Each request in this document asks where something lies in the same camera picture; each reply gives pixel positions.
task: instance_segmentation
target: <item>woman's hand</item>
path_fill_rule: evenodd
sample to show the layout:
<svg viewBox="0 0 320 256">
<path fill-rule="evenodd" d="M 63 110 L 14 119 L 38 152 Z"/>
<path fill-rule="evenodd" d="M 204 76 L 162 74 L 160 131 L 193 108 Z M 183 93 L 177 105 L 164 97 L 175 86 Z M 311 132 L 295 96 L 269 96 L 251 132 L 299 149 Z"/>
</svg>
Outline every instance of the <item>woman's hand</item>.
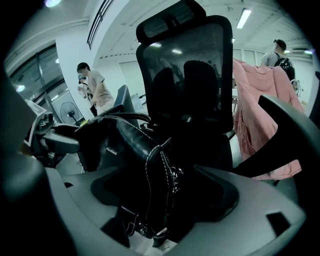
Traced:
<svg viewBox="0 0 320 256">
<path fill-rule="evenodd" d="M 91 104 L 92 104 L 92 105 L 97 104 L 97 98 L 93 97 L 93 98 L 91 99 Z"/>
</svg>

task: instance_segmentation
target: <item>black mesh backrest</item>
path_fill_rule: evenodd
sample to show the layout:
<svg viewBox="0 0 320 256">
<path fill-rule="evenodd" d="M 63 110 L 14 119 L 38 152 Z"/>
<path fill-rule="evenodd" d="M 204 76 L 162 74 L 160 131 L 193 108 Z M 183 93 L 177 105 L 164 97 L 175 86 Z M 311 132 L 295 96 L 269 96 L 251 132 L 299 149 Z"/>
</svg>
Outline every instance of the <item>black mesh backrest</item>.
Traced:
<svg viewBox="0 0 320 256">
<path fill-rule="evenodd" d="M 199 8 L 183 0 L 137 28 L 148 112 L 156 124 L 191 115 L 228 132 L 233 128 L 232 28 L 225 17 L 205 17 Z"/>
</svg>

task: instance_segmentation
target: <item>chair headrest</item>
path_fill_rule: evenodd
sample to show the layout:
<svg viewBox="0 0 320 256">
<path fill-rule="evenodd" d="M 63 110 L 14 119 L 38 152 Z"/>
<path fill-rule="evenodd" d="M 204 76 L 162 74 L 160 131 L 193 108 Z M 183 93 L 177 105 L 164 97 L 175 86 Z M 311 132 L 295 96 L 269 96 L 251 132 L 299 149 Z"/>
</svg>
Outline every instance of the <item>chair headrest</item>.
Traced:
<svg viewBox="0 0 320 256">
<path fill-rule="evenodd" d="M 186 30 L 190 23 L 205 17 L 206 11 L 196 1 L 181 0 L 140 23 L 136 38 L 140 43 L 150 45 Z"/>
</svg>

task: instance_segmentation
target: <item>armrest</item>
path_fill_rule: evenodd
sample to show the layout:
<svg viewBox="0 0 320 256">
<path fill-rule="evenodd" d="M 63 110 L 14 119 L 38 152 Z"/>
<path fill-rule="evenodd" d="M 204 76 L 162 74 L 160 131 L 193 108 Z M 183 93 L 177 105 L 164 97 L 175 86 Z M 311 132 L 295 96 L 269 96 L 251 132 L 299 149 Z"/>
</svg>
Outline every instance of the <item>armrest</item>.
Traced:
<svg viewBox="0 0 320 256">
<path fill-rule="evenodd" d="M 72 154 L 80 150 L 80 144 L 77 140 L 56 134 L 54 129 L 50 129 L 42 138 L 48 149 L 54 153 Z"/>
<path fill-rule="evenodd" d="M 275 135 L 254 155 L 231 172 L 255 177 L 299 160 L 303 171 L 311 171 L 320 160 L 320 130 L 303 113 L 282 100 L 262 95 L 259 105 L 278 124 Z"/>
<path fill-rule="evenodd" d="M 57 123 L 52 127 L 54 129 L 54 133 L 57 135 L 65 136 L 71 139 L 75 139 L 75 131 L 80 127 L 77 125 L 71 125 L 66 123 Z"/>
</svg>

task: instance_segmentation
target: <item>ceiling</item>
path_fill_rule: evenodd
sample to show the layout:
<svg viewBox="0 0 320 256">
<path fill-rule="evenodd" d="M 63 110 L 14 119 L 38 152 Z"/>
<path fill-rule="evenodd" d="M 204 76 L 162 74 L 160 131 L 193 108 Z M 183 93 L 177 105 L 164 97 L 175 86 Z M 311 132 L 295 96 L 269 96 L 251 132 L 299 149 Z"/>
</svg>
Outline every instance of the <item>ceiling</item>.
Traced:
<svg viewBox="0 0 320 256">
<path fill-rule="evenodd" d="M 42 6 L 23 26 L 13 49 L 36 34 L 60 24 L 89 17 L 98 0 L 63 0 L 57 6 Z"/>
<path fill-rule="evenodd" d="M 274 0 L 196 0 L 207 16 L 221 15 L 229 19 L 235 49 L 266 52 L 274 39 L 286 42 L 288 50 L 311 48 L 304 34 L 290 16 Z M 175 4 L 178 0 L 131 0 L 113 21 L 99 51 L 99 58 L 134 54 L 139 46 L 136 28 L 145 19 Z M 243 8 L 252 10 L 242 29 L 237 28 Z"/>
</svg>

